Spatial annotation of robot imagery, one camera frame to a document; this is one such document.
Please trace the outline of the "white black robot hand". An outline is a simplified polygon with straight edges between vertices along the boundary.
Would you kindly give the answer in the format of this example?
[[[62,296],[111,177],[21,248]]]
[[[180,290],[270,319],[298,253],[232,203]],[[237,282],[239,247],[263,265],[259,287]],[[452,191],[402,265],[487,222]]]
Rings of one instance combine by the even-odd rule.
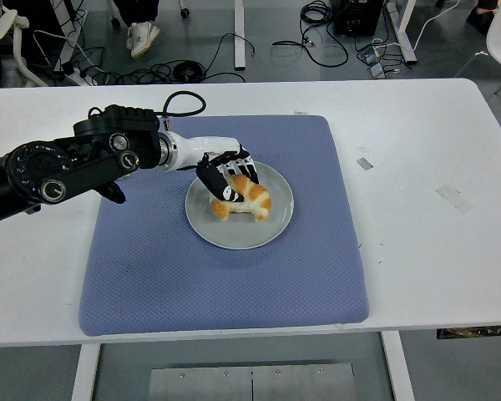
[[[238,140],[205,136],[175,138],[175,162],[171,169],[195,169],[197,177],[218,200],[243,202],[245,199],[228,184],[224,170],[230,175],[236,175],[239,170],[255,184],[259,183],[254,160]]]

